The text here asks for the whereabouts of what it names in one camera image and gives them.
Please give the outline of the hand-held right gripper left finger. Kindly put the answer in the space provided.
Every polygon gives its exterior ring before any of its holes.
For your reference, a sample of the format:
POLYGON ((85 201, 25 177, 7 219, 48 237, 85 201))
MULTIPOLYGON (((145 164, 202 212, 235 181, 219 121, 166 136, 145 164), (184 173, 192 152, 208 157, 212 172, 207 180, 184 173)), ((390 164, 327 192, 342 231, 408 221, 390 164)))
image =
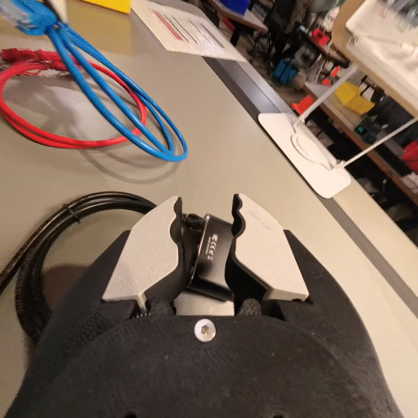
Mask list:
POLYGON ((174 302, 185 288, 182 198, 172 196, 131 229, 102 295, 105 302, 174 302))

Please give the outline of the black adapter box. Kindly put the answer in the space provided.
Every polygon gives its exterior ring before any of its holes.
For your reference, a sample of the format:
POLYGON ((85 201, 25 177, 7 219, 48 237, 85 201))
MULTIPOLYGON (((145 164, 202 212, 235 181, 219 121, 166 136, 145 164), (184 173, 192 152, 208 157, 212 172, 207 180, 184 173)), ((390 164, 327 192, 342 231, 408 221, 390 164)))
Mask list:
POLYGON ((225 273, 233 239, 232 226, 211 214, 183 215, 182 244, 188 290, 217 300, 233 301, 225 273))

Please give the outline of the blue plastic bin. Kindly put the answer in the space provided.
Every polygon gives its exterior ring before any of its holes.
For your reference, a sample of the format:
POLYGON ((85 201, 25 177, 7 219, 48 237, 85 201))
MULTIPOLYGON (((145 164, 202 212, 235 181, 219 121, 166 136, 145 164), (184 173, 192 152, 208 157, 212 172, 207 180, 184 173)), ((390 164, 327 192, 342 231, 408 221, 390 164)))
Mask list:
POLYGON ((250 0, 220 0, 219 2, 233 13, 241 16, 245 15, 251 3, 250 0))

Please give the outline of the large yellow plastic bin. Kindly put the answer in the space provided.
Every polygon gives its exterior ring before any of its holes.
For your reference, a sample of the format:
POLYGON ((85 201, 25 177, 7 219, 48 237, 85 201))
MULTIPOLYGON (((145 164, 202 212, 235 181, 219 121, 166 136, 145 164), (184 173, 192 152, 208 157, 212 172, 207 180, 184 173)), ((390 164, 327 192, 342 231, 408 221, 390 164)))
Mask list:
POLYGON ((83 2, 123 14, 130 14, 132 3, 131 0, 83 0, 83 2))

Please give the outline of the laminated paper sheet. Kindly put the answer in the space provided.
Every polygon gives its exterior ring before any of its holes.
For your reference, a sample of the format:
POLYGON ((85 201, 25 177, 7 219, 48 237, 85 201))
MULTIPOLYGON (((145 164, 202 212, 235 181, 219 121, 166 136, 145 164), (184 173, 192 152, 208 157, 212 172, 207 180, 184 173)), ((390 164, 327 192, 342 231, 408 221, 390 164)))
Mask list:
POLYGON ((145 0, 132 1, 131 9, 167 51, 246 61, 206 16, 145 0))

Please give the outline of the blue bag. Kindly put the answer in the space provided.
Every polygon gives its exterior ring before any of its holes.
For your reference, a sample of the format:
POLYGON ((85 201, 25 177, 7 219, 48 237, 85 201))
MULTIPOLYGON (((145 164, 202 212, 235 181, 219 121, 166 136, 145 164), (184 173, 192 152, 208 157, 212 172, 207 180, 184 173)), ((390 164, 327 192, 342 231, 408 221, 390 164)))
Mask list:
POLYGON ((272 79, 280 86, 291 84, 299 73, 299 68, 290 59, 282 59, 275 68, 272 79))

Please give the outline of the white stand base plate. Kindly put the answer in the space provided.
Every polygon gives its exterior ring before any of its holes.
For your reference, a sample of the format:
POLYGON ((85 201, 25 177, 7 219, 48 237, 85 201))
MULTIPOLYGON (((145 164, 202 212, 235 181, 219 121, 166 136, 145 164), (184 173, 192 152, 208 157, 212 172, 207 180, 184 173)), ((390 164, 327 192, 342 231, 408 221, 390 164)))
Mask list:
POLYGON ((417 122, 417 1, 345 1, 333 24, 332 42, 352 63, 339 81, 298 117, 290 113, 258 116, 274 143, 326 199, 351 184, 347 165, 417 122), (413 118, 348 161, 337 160, 306 127, 306 119, 358 69, 413 118))

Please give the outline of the small yellow storage bin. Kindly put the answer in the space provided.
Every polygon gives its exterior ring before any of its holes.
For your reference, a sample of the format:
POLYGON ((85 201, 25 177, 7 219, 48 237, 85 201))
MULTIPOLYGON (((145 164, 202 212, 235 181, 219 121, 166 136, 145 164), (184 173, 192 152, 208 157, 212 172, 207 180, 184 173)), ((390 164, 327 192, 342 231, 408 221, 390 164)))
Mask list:
POLYGON ((342 104, 347 107, 349 102, 354 100, 361 94, 361 90, 355 84, 345 81, 335 91, 334 96, 342 104))
POLYGON ((345 105, 351 112, 359 116, 368 113, 374 106, 375 103, 373 101, 370 101, 361 95, 352 97, 345 105))

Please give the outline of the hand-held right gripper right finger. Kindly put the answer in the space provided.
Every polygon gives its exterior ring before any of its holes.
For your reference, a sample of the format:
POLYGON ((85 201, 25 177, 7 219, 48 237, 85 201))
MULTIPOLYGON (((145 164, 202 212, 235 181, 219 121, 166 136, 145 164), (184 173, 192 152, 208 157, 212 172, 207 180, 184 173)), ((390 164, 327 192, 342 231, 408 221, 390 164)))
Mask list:
POLYGON ((280 223, 243 193, 233 197, 229 278, 244 298, 306 301, 309 291, 280 223))

